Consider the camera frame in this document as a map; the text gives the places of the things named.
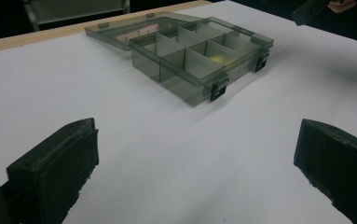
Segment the transparent plastic box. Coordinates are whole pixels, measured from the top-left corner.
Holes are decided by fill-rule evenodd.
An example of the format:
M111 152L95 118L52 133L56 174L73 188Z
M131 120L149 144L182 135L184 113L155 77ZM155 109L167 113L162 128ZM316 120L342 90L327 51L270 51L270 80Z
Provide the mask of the transparent plastic box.
M134 67L192 106L216 100L229 84L262 69L273 46L273 39L217 18L174 14L121 25L109 30L108 41L98 39L131 49Z

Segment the white table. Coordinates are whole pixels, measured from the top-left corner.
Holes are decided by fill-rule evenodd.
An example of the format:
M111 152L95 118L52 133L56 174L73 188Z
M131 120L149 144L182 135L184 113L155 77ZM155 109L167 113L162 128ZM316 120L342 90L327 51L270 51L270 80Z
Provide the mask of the white table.
M357 136L357 42L229 1L181 13L274 38L267 66L192 108L85 33L2 50L0 184L18 157L93 117L101 163L64 223L350 223L293 159L304 118Z

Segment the dark background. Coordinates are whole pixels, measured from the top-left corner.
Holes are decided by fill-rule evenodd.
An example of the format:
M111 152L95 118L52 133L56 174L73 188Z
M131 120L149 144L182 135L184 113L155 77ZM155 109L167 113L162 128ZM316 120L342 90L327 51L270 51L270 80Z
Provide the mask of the dark background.
M130 0L130 8L131 12L136 12L189 1L190 0ZM291 19L292 12L305 2L305 0L268 0L262 4L260 0L233 1L288 20ZM113 12L69 21L59 21L41 26L40 28L41 30L45 30L120 14L121 12ZM329 8L326 8L317 18L311 21L308 26L357 40L357 6L340 14L336 14ZM22 7L21 0L0 0L0 38L30 32L32 32L32 28Z

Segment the black latch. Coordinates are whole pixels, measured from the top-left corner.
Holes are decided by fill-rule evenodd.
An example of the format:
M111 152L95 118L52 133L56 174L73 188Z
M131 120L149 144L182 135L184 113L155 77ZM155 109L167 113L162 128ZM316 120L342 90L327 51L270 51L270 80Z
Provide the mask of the black latch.
M223 78L219 78L213 82L213 88L211 89L210 101L218 99L227 91L227 84L229 82L228 76L225 75Z
M268 61L269 54L265 54L262 57L257 59L256 68L254 69L255 72L260 71L260 69L266 66L266 62Z

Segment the black object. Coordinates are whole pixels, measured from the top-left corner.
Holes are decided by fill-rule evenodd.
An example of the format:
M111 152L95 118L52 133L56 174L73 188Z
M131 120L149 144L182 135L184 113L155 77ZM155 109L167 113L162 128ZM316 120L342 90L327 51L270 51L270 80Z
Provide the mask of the black object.
M0 0L0 38L33 31L21 0Z
M65 125L7 167L0 223L62 223L99 164L94 119Z
M262 68L266 66L266 62L268 61L269 56L270 54L266 54L263 57L257 59L256 67L254 69L255 72L259 72Z
M328 5L330 0L308 0L292 13L296 25L304 25L317 17Z
M213 82L213 87L211 88L211 96L210 96L211 102L218 99L221 95L225 94L225 92L227 91L228 82L229 79L227 75Z
M357 137L303 119L294 164L336 209L357 224Z
M233 2L243 4L247 7L253 7L292 21L292 12L298 9L306 1L270 0L265 4L262 4L260 0L233 0ZM325 10L306 25L357 40L357 5L342 13L335 13L326 7Z
M130 0L130 12L144 11L157 7L167 7L171 5L181 4L190 2L192 0L153 0L153 1L144 1L141 0Z

